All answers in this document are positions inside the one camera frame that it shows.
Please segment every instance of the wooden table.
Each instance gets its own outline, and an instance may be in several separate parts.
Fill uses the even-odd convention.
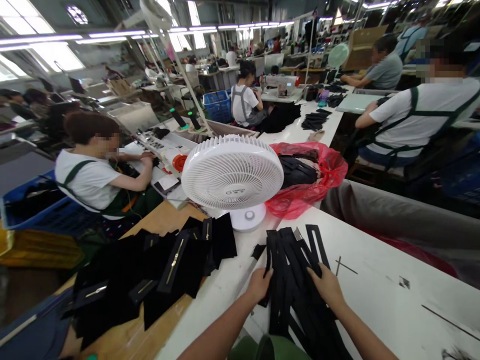
[[[189,217],[198,220],[206,218],[203,213],[190,204],[177,211],[164,201],[132,227],[123,238],[138,233],[140,229],[163,236],[168,232],[181,229]],[[75,277],[67,281],[55,294],[73,286],[74,282]],[[147,331],[144,331],[144,306],[142,304],[138,318],[108,330],[82,351],[80,358],[84,359],[88,355],[97,354],[99,359],[154,359],[164,347],[191,302],[192,298],[184,295]]]

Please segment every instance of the plastic bag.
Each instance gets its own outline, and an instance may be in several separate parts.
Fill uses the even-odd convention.
[[[320,183],[299,184],[280,190],[265,205],[274,216],[287,220],[298,218],[310,206],[323,200],[330,188],[336,188],[345,178],[348,164],[338,151],[320,142],[270,145],[277,155],[305,154],[316,150],[321,172]]]

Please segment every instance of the white fan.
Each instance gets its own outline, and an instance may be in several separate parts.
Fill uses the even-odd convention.
[[[197,145],[183,167],[185,194],[207,208],[229,210],[237,231],[252,231],[266,214],[264,202],[279,192],[279,157],[253,137],[226,135]]]

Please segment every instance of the window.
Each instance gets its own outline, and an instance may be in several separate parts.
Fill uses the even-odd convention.
[[[191,24],[193,26],[201,25],[199,12],[197,10],[197,4],[195,3],[195,1],[188,1],[188,11],[190,12]],[[195,40],[196,49],[205,49],[207,47],[207,44],[205,43],[204,35],[202,33],[194,34],[193,39]]]
[[[66,7],[66,12],[70,15],[73,22],[78,25],[86,25],[89,23],[87,15],[75,5],[68,5]]]
[[[161,7],[164,8],[165,11],[170,16],[172,16],[172,10],[170,10],[169,0],[156,0],[156,2],[159,3]],[[174,27],[179,25],[177,21],[173,18],[173,16],[172,16],[172,24]],[[187,50],[192,50],[187,39],[185,38],[185,35],[175,35],[173,33],[169,33],[169,35],[170,35],[171,45],[173,46],[173,49],[177,53],[182,52],[184,48],[186,48]]]
[[[32,6],[29,0],[0,0],[0,17],[11,34],[35,35],[55,33],[54,29]],[[55,62],[66,71],[84,68],[66,42],[38,43],[32,46],[32,50],[22,51],[29,51],[46,72],[52,70],[55,72],[61,71]],[[15,79],[17,79],[17,76],[27,76],[16,64],[1,55],[0,65]],[[11,80],[11,78],[7,78],[8,76],[5,75],[4,69],[0,69],[0,73],[0,81]]]

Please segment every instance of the hand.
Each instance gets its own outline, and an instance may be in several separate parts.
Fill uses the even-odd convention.
[[[335,307],[344,305],[345,299],[338,278],[324,264],[319,262],[318,265],[320,265],[321,269],[321,278],[310,267],[306,268],[318,293],[332,310]]]
[[[140,161],[144,166],[148,166],[151,168],[154,166],[154,161],[151,157],[142,157]]]
[[[259,268],[255,270],[251,274],[250,283],[248,284],[248,288],[246,289],[245,295],[252,299],[253,302],[258,303],[262,300],[265,295],[267,294],[267,290],[269,289],[270,279],[274,270],[271,268],[265,274],[265,268]]]

